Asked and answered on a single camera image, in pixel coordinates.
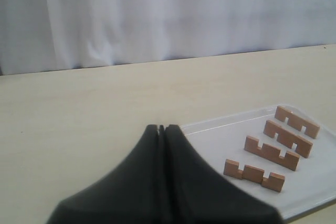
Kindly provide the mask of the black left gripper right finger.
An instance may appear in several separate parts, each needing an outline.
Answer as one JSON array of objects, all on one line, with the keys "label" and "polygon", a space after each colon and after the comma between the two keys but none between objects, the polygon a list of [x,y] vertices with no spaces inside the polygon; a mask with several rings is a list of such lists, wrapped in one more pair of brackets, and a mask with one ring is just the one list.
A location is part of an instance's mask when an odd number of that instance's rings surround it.
[{"label": "black left gripper right finger", "polygon": [[283,223],[276,208],[212,169],[178,125],[165,129],[164,142],[174,223]]}]

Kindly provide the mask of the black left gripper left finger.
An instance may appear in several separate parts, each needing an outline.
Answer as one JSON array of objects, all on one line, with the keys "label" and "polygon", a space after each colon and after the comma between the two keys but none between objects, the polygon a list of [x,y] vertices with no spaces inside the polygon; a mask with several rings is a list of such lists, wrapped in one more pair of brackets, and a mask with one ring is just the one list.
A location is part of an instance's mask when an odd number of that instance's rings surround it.
[{"label": "black left gripper left finger", "polygon": [[164,127],[148,125],[111,172],[62,200],[48,223],[180,223]]}]

